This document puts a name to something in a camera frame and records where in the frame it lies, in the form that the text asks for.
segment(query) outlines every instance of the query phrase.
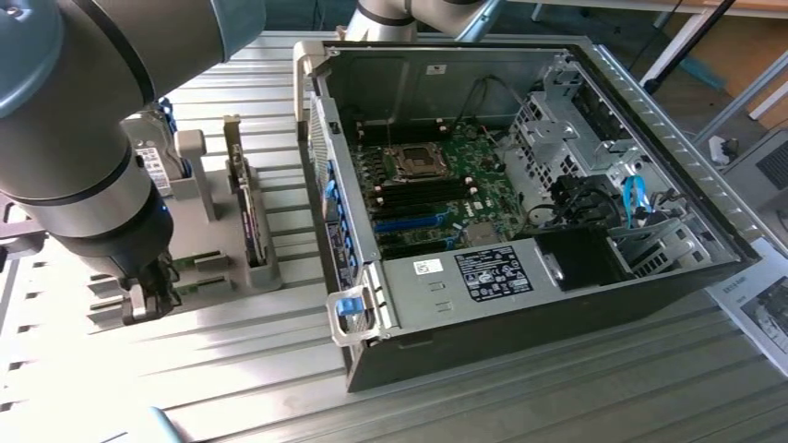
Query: sticker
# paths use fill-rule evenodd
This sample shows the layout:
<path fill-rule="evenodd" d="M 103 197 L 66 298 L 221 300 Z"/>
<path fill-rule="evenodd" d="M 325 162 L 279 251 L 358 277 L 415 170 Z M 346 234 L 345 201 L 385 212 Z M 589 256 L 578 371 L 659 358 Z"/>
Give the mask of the sticker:
<path fill-rule="evenodd" d="M 157 150 L 157 148 L 139 148 L 138 155 L 142 156 L 143 161 L 146 162 L 146 170 L 157 184 L 157 189 L 161 191 L 170 190 L 169 173 L 165 170 L 165 163 L 159 156 L 159 150 Z"/>
<path fill-rule="evenodd" d="M 427 75 L 429 76 L 441 76 L 446 74 L 446 65 L 429 65 L 427 66 Z"/>
<path fill-rule="evenodd" d="M 425 261 L 414 261 L 414 268 L 417 269 L 417 275 L 431 274 L 433 272 L 442 272 L 443 265 L 439 258 Z"/>
<path fill-rule="evenodd" d="M 459 254 L 455 260 L 477 302 L 534 291 L 513 246 Z"/>

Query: circuit board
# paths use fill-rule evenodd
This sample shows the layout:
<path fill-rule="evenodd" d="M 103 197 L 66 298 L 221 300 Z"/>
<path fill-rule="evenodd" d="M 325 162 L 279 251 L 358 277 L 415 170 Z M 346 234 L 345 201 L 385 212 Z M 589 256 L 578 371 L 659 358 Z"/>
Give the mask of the circuit board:
<path fill-rule="evenodd" d="M 459 126 L 455 134 L 445 141 L 355 149 L 353 158 L 371 213 L 375 213 L 378 205 L 375 198 L 370 196 L 375 195 L 382 186 L 410 186 L 410 183 L 421 185 L 418 188 L 414 186 L 413 193 L 418 200 L 417 194 L 422 190 L 426 195 L 439 192 L 431 188 L 434 185 L 453 180 L 466 180 L 470 183 L 473 180 L 473 191 L 465 198 L 429 203 L 433 215 L 441 216 L 441 222 L 435 226 L 379 233 L 378 224 L 393 221 L 381 221 L 371 217 L 374 228 L 378 226 L 378 246 L 386 258 L 410 257 L 478 245 L 473 233 L 481 231 L 481 226 L 486 228 L 482 231 L 489 231 L 486 241 L 491 243 L 509 240 L 521 231 L 525 218 L 519 196 L 494 147 L 481 129 Z M 419 150 L 418 155 L 409 154 L 414 157 L 411 163 L 417 165 L 437 164 L 438 161 L 443 164 L 431 168 L 422 166 L 421 169 L 406 167 L 409 155 L 403 155 L 405 150 Z M 407 222 L 409 218 L 399 216 L 394 220 Z"/>

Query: robotic arm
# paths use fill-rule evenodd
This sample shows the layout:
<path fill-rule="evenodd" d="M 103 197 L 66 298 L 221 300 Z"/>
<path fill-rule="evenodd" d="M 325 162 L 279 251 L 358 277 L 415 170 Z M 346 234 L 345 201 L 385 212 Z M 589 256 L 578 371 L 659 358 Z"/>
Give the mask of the robotic arm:
<path fill-rule="evenodd" d="M 265 0 L 0 0 L 0 192 L 130 284 L 127 322 L 163 317 L 178 295 L 173 218 L 121 120 L 265 24 Z"/>

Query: metal workbench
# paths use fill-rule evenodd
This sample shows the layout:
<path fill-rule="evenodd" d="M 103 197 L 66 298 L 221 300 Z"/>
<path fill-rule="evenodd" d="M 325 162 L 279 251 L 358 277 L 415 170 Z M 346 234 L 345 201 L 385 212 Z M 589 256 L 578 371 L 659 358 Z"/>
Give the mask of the metal workbench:
<path fill-rule="evenodd" d="M 190 440 L 787 441 L 786 378 L 703 293 L 634 324 L 346 394 L 293 104 L 291 48 L 318 38 L 333 34 L 267 32 L 170 95 L 179 127 L 206 132 L 209 169 L 225 163 L 222 116 L 245 118 L 285 289 L 97 326 L 89 271 L 51 243 L 0 276 L 0 435 L 19 426 L 89 441 L 65 436 L 143 403 Z"/>

